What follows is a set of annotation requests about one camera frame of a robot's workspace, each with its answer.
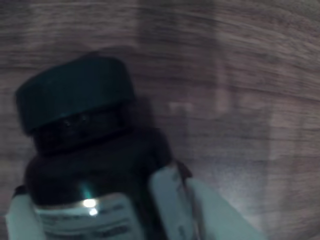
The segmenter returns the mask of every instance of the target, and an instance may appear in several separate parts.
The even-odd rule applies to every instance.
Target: bottle cap
[[[27,134],[71,115],[135,99],[126,66],[116,58],[98,56],[44,71],[24,83],[15,96]]]

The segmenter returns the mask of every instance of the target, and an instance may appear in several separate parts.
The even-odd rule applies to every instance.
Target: white label
[[[47,240],[144,240],[127,196],[114,193],[75,207],[35,209]]]
[[[169,240],[193,240],[195,238],[192,208],[175,165],[154,173],[149,188],[159,211]]]

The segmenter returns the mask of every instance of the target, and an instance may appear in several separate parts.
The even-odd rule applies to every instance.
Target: bottle neck
[[[54,155],[122,136],[131,129],[127,106],[121,105],[72,115],[31,134],[41,155]]]

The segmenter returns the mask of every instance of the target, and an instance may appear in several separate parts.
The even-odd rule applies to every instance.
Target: wooden table
[[[317,0],[2,3],[2,215],[35,154],[14,91],[91,52],[126,62],[139,114],[269,239],[320,240]],[[6,239],[3,219],[0,233]]]

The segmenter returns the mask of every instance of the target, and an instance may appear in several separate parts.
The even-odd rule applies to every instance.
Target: dark glass bottle
[[[38,151],[25,185],[49,240],[194,237],[166,141],[132,124],[134,99],[124,64],[106,57],[52,68],[18,89],[21,124]]]

